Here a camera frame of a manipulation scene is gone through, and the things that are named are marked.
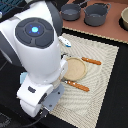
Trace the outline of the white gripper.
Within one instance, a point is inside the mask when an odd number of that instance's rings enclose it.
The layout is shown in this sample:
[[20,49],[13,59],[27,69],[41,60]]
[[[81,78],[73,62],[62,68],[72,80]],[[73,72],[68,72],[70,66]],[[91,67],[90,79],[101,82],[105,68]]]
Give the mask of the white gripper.
[[55,88],[52,84],[40,85],[33,83],[26,76],[17,91],[22,109],[31,117],[35,117],[41,107],[52,111],[64,93],[64,86]]

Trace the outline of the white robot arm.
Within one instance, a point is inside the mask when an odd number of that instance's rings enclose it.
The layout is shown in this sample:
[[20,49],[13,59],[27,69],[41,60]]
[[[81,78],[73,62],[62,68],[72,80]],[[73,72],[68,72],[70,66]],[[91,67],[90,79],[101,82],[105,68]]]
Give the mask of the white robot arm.
[[58,39],[62,26],[62,18],[50,1],[32,3],[29,9],[0,23],[0,51],[11,64],[27,72],[17,96],[31,117],[37,115],[67,71]]

